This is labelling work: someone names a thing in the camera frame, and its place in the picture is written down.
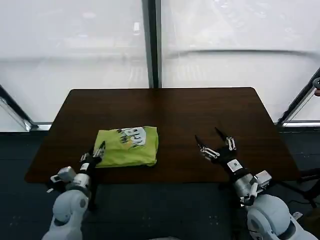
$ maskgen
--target dark carpet floor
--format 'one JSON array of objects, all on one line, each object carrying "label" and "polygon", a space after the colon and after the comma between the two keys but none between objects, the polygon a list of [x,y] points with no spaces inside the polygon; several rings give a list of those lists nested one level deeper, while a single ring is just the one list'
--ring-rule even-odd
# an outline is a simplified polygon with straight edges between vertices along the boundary
[{"label": "dark carpet floor", "polygon": [[[46,133],[0,133],[0,232],[6,240],[41,239],[49,229],[57,193],[24,181]],[[300,170],[320,168],[320,132],[283,132]],[[314,182],[299,185],[308,189]],[[274,186],[269,193],[305,202],[298,194]],[[83,239],[146,240],[176,237],[182,240],[230,239],[228,191],[217,183],[110,184],[97,192],[98,211],[83,223]],[[290,212],[306,213],[307,204],[292,202]],[[243,230],[243,239],[249,239]]]}]

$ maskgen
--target dark brown tabletop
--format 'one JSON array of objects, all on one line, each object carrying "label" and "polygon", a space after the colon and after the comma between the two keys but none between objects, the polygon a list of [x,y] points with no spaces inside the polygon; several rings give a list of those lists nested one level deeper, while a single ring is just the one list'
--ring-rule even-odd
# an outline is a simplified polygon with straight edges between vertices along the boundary
[{"label": "dark brown tabletop", "polygon": [[197,134],[209,147],[223,146],[215,127],[233,136],[238,159],[254,174],[296,180],[299,172],[256,91],[237,88],[75,89],[67,96],[25,180],[45,183],[60,168],[80,168],[80,157],[98,130],[155,126],[153,167],[98,168],[99,183],[224,182],[224,170],[205,160]]}]

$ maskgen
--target metal pole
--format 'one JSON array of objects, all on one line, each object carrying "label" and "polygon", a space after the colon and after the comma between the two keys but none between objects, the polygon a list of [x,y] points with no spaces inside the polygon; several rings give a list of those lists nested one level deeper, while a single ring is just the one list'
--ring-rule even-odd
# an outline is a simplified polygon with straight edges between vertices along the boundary
[{"label": "metal pole", "polygon": [[315,74],[312,76],[307,85],[304,86],[298,96],[295,97],[288,109],[283,113],[283,116],[279,118],[276,124],[277,127],[282,127],[282,125],[294,114],[294,112],[300,107],[304,100],[311,94],[311,92],[314,90],[313,81],[319,77],[320,68],[315,72]]}]

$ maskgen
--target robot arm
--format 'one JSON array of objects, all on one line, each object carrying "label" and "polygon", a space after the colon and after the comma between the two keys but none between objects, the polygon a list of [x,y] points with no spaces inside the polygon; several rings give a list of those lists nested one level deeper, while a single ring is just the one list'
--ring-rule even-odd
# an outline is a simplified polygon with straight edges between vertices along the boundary
[{"label": "robot arm", "polygon": [[305,231],[290,214],[288,206],[280,198],[261,194],[271,181],[267,171],[253,175],[236,158],[235,140],[216,128],[225,146],[212,150],[195,136],[201,154],[213,164],[221,165],[229,176],[239,203],[247,209],[247,226],[255,240],[316,240]]},{"label": "robot arm", "polygon": [[48,192],[58,190],[62,194],[54,202],[50,228],[42,240],[82,240],[81,224],[92,197],[91,177],[96,165],[102,160],[105,148],[103,142],[94,153],[84,154],[78,174],[68,166],[50,178],[52,188]]}]

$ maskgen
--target folded shirt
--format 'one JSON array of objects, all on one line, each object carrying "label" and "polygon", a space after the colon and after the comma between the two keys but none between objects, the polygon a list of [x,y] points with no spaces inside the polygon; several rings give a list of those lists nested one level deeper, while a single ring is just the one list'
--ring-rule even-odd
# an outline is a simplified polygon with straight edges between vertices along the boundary
[{"label": "folded shirt", "polygon": [[105,141],[105,153],[97,168],[156,164],[157,128],[153,126],[99,130],[94,150]]}]

